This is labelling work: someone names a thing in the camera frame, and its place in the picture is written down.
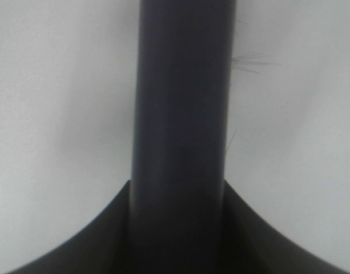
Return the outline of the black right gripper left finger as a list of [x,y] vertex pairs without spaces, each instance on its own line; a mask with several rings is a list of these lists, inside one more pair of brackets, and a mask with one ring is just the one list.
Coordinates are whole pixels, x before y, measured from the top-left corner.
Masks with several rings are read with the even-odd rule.
[[77,234],[10,273],[125,273],[129,189],[126,182]]

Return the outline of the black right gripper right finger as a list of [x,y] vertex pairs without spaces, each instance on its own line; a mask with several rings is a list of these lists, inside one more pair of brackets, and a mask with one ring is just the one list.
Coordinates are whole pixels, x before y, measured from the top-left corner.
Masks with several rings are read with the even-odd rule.
[[220,273],[344,273],[294,243],[226,183]]

